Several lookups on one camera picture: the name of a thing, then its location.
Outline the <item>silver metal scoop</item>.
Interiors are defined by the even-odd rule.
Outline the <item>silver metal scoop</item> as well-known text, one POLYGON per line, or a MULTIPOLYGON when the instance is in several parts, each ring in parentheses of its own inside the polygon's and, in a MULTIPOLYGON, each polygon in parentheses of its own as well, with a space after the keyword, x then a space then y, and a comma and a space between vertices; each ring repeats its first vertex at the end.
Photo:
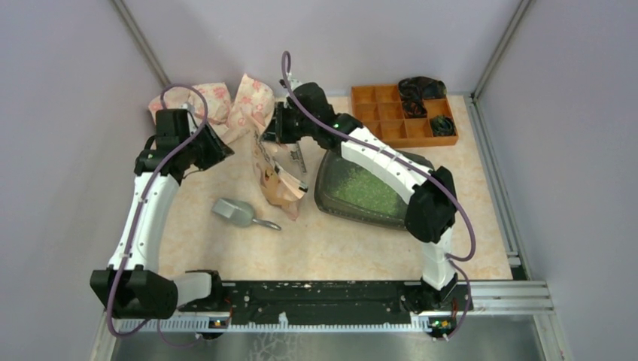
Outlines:
POLYGON ((237 199, 219 198, 214 203, 212 212, 231 224, 242 228, 258 225, 276 231, 282 230, 276 223, 259 219, 256 209, 251 204, 237 199))

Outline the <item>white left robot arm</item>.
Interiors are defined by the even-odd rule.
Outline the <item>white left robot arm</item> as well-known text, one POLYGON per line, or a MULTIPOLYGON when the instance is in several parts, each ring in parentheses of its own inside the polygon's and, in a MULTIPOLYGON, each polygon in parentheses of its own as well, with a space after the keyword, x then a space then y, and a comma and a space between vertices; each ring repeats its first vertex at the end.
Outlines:
POLYGON ((214 130, 196 124, 187 107, 156 113, 156 134, 135 161, 134 196, 108 266, 90 287, 113 319, 168 319, 197 301, 220 309, 226 292, 217 272, 191 271, 174 280, 159 275, 159 252, 170 207, 186 171, 207 170, 233 155, 214 130))

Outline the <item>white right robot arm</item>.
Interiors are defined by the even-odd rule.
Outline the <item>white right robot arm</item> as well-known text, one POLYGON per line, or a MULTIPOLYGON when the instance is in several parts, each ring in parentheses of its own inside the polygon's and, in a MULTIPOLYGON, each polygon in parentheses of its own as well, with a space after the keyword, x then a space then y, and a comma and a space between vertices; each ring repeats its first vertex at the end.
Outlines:
POLYGON ((370 172, 407 205, 404 226, 422 243, 421 286, 405 297, 413 312, 442 310, 451 303, 457 272, 448 263, 457 209, 454 179, 440 167, 422 165, 385 144, 361 121, 337 113, 314 82, 279 81, 287 98, 276 105, 263 139, 294 144, 312 138, 324 150, 370 172))

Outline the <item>pink cat litter bag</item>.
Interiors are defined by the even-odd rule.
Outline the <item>pink cat litter bag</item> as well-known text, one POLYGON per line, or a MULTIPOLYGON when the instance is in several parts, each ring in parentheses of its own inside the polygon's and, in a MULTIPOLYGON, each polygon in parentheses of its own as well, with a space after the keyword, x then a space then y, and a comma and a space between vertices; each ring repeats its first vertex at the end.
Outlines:
POLYGON ((271 206, 280 208, 290 220, 296 220, 308 184, 293 158, 294 146, 265 141, 262 134, 259 128, 251 131, 252 166, 261 193, 271 206))

